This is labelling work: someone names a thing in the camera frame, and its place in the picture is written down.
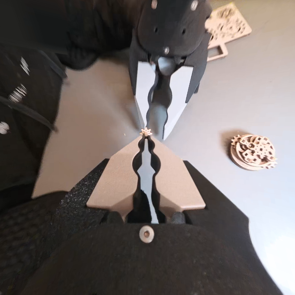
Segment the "wooden laser-cut part sheet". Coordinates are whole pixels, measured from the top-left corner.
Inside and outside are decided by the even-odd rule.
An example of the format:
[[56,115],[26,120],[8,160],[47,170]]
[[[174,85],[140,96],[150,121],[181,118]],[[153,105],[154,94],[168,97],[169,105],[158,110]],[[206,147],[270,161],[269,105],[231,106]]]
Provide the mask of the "wooden laser-cut part sheet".
[[226,57],[228,55],[226,43],[245,37],[252,32],[233,2],[213,10],[205,22],[205,28],[211,34],[208,50],[215,48],[219,50],[219,54],[207,57],[207,62]]

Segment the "grey desk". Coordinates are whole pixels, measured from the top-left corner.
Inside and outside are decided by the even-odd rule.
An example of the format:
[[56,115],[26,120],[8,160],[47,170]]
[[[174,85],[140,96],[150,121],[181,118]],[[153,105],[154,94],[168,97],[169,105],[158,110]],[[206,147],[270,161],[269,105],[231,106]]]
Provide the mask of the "grey desk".
[[[234,2],[252,33],[207,64],[164,144],[249,218],[260,260],[281,291],[294,294],[294,1]],[[33,197],[69,191],[140,132],[128,51],[67,75]],[[275,168],[251,172],[231,161],[229,142],[244,134],[270,139]]]

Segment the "person's left forearm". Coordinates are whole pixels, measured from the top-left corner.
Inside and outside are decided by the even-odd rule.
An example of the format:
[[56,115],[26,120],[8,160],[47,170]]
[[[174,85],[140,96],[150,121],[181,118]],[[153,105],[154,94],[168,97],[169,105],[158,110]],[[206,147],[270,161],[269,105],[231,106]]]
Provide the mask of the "person's left forearm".
[[57,54],[68,68],[83,70],[100,56],[130,47],[142,0],[66,0],[67,54]]

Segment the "person's black hoodie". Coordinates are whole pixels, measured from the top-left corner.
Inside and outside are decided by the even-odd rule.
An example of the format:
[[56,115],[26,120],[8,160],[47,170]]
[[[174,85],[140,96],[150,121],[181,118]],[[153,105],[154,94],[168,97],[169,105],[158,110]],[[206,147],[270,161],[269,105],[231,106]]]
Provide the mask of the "person's black hoodie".
[[64,1],[1,1],[1,212],[31,199],[67,78]]

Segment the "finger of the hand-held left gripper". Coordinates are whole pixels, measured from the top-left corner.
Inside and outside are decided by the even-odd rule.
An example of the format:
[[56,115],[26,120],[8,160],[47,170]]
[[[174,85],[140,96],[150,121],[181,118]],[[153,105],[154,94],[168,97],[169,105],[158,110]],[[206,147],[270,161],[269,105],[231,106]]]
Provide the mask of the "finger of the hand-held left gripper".
[[152,103],[153,93],[158,83],[156,66],[148,62],[139,61],[136,76],[135,103],[141,128],[145,128],[149,122],[149,107]]
[[186,97],[192,72],[193,67],[182,66],[171,75],[169,87],[172,92],[172,99],[167,108],[167,121],[164,124],[163,140],[166,140],[170,135],[186,107]]

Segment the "round wooden gear model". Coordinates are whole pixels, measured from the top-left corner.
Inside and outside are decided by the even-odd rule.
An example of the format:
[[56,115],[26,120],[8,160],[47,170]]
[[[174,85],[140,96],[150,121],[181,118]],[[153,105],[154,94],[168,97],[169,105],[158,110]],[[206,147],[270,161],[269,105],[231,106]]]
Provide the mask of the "round wooden gear model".
[[275,168],[277,158],[272,142],[259,135],[237,135],[231,139],[230,157],[242,169],[260,171]]

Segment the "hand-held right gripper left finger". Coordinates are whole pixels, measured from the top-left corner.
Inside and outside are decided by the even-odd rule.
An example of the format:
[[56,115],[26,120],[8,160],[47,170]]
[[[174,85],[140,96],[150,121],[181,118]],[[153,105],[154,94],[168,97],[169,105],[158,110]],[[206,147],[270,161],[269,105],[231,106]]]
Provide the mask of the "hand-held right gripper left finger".
[[145,136],[140,135],[109,159],[87,201],[87,207],[118,212],[125,221],[133,210],[134,195],[140,191],[137,170],[141,166],[144,145]]

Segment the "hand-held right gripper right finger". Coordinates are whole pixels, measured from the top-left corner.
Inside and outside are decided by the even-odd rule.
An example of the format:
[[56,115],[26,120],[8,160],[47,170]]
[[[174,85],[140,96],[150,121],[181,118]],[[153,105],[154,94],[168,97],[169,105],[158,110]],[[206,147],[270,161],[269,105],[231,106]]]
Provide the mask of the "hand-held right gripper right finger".
[[154,170],[151,199],[159,223],[176,212],[204,209],[206,204],[184,161],[162,142],[148,136],[150,165]]

